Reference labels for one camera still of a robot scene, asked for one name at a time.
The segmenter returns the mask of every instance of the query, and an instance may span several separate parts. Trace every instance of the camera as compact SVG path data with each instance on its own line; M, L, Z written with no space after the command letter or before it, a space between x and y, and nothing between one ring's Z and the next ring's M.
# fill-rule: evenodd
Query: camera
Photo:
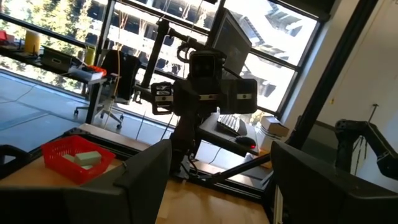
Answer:
M257 110L257 81L223 78L228 72L223 68L226 55L215 49L197 50L190 54L190 73L186 80L154 83L154 114L175 113L183 116L195 110L209 114L220 109L221 114L245 114Z

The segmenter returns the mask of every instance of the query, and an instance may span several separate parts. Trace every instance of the glass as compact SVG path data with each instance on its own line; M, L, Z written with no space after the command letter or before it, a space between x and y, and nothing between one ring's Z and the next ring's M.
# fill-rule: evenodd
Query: glass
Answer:
M142 80L142 78L144 77L144 73L145 70L143 69L139 69L138 73L137 73L137 80ZM158 82L170 82L173 83L174 80L171 80L169 78L163 77L161 75L156 75L153 74L152 76L152 80L150 81L150 84L152 83L158 83ZM124 105L124 104L118 104L118 107L123 108L125 110L129 110L132 111L136 114L139 114L140 116L144 116L146 118L150 118L150 119L154 119L156 121L160 121L164 124L167 124L170 122L170 127L177 125L177 120L178 120L178 116L172 116L171 114L167 114L167 115L154 115L152 113L152 104L145 101L145 100L141 100L141 103L136 103L136 102L131 102L129 105Z
M5 30L8 34L13 35L16 39L24 38L26 30L23 27L19 27L10 22L1 21L0 29ZM77 56L77 52L81 49L72 44L68 44L66 42L62 42L60 40L47 37L45 35L41 35L41 39L45 41L46 45L59 50L63 53ZM61 75L57 75L52 72L48 72L46 70L26 65L17 60L13 60L7 57L0 57L0 68L15 72L19 75L23 75L28 78L32 78L34 80L38 80L47 84L51 84L53 86L60 87L64 90L72 91L75 93L81 93L83 89L83 84L72 80L70 78L63 77Z
M293 65L300 61L317 21L276 3L227 0L228 8L252 47Z
M130 0L166 12L166 14L195 23L198 27L210 29L218 9L218 4L201 0Z
M90 33L94 21L102 21L104 5L97 1L3 1L2 13L81 42L95 45Z
M246 124L250 124L252 126L256 126L258 128L261 127L261 118L263 116L273 116L270 113L263 112L261 110L257 110L253 114L236 114L235 116L239 117L243 120Z
M295 71L249 54L241 76L257 80L257 105L276 111Z
M122 25L119 35L119 14L122 15L125 25ZM110 47L116 48L115 43L121 43L121 51L136 56L143 64L147 64L152 48L155 44L157 35L156 22L159 18L152 16L146 12L140 11L130 6L116 3L115 12L113 14L111 27L109 29L108 38L110 39ZM192 38L205 44L207 36L196 32L190 32L189 29L170 23L170 27L183 35L190 35ZM94 35L101 32L101 22L94 22L90 30ZM160 50L159 59L156 69L162 70L173 75L186 77L189 71L189 65L184 64L177 58L177 47L181 44L181 40L172 37L166 38Z

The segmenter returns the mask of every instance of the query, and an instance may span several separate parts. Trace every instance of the white wall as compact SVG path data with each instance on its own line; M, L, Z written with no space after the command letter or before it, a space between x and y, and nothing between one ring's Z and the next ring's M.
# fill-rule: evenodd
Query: white wall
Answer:
M285 124L292 128L301 115L319 81L331 53L358 1L342 0L330 22L330 28L308 68L302 89L289 107ZM372 104L376 110L372 122L376 124L392 147L398 149L398 4L379 1L356 47L350 55L339 79L324 105L319 121L334 125L339 119L368 120ZM354 152L353 167L356 165ZM377 168L376 156L369 148L364 161L362 152L358 176L398 192L398 182L384 177Z
M377 103L380 107L372 123L395 149L398 149L397 21L398 5L390 0L381 1L329 96L335 103L326 103L318 117L332 125L341 118L366 121L371 115L372 104ZM370 148L365 161L363 148L354 152L352 170L360 150L357 175L398 192L398 182L380 173Z
M295 126L297 117L303 113L358 1L336 1L332 10L332 17L321 32L307 66L298 81L292 99L281 119L290 130Z

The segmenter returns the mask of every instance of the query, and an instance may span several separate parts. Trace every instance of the red basket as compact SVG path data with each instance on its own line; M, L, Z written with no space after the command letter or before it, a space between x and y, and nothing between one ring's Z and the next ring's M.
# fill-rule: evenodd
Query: red basket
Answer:
M101 175L108 168L115 155L96 144L80 137L69 136L48 142L41 146L44 156L45 165L58 172L59 174L68 177L77 184L83 184L88 180ZM82 152L97 151L102 155L101 162L91 169L84 169L79 165L65 159L63 155L75 154Z

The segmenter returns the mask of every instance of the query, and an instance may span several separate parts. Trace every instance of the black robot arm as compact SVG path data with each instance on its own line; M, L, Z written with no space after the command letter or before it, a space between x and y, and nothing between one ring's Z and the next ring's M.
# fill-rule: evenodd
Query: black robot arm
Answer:
M377 126L367 121L339 120L336 123L338 140L335 166L346 172L351 170L354 143L363 136L377 157L377 166L386 177L398 180L398 154L380 133Z

